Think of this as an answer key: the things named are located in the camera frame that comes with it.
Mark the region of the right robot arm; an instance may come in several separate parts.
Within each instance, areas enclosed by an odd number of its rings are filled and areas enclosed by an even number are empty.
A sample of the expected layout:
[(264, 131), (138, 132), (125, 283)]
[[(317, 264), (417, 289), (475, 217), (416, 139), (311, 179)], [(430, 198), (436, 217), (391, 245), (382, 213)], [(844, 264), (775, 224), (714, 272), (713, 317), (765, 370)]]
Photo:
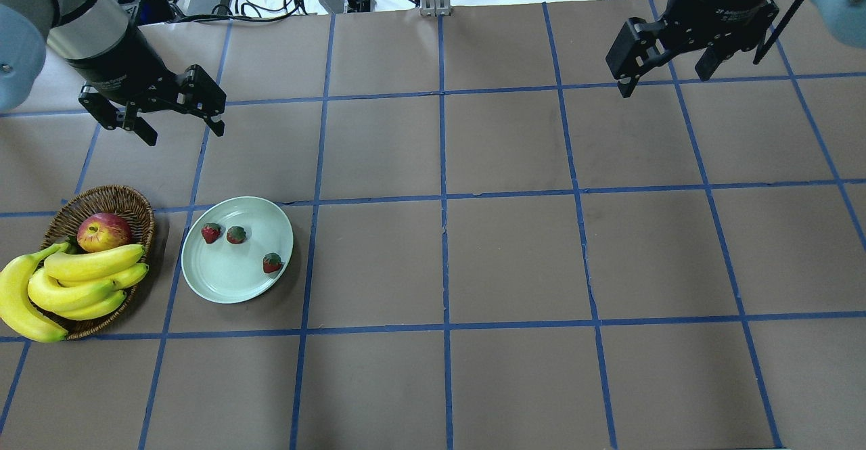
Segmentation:
[[(864, 47), (864, 0), (810, 1), (838, 42)], [(706, 82), (738, 52), (754, 50), (758, 64), (803, 2), (795, 0), (788, 12), (780, 14), (774, 0), (667, 0), (656, 21), (626, 20), (606, 55), (606, 64), (620, 95), (628, 98), (650, 70), (678, 55), (701, 50), (695, 70)]]

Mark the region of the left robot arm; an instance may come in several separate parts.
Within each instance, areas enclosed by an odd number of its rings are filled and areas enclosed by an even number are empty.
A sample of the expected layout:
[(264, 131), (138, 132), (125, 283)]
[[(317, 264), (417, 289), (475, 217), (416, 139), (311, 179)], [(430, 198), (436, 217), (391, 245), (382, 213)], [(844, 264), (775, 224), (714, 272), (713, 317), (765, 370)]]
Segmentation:
[(143, 114), (174, 111), (225, 133), (226, 93), (199, 65), (176, 74), (117, 0), (1, 0), (2, 110), (30, 95), (52, 49), (83, 77), (78, 102), (103, 129), (158, 134)]

